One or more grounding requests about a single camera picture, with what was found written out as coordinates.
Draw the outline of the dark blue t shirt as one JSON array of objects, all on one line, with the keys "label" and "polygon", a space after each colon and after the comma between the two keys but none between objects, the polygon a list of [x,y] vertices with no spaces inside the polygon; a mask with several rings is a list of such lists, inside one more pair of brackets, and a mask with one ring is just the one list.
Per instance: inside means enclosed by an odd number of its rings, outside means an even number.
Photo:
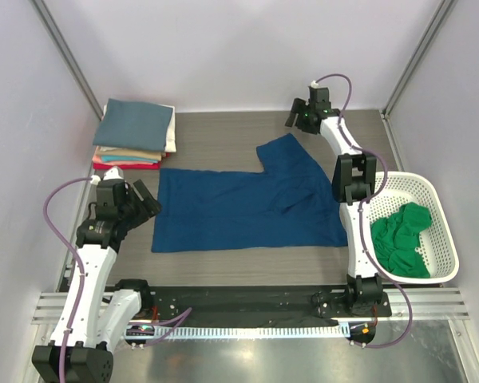
[{"label": "dark blue t shirt", "polygon": [[331,182],[297,139],[256,154],[262,172],[160,170],[152,252],[346,246]]}]

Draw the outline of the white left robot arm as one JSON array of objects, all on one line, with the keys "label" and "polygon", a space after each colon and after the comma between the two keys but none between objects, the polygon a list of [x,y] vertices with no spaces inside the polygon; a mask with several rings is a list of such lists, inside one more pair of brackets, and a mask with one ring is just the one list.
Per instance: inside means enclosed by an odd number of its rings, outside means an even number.
[{"label": "white left robot arm", "polygon": [[107,307],[101,306],[121,242],[159,214],[160,203],[142,180],[129,184],[120,176],[98,180],[96,196],[69,247],[75,271],[61,317],[49,343],[33,351],[32,363],[46,382],[108,382],[126,326],[153,305],[145,280],[125,279]]}]

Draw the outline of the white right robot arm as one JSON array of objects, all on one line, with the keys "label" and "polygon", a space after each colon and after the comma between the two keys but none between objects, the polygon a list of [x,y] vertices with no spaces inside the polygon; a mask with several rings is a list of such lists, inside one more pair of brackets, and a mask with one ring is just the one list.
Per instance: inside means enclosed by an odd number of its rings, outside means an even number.
[{"label": "white right robot arm", "polygon": [[309,86],[309,98],[293,100],[287,127],[320,135],[337,156],[331,181],[332,194],[340,204],[348,241],[348,271],[340,311],[367,317],[382,301],[382,280],[369,257],[374,253],[366,213],[375,192],[376,156],[364,152],[349,133],[340,112],[331,106],[329,89]]}]

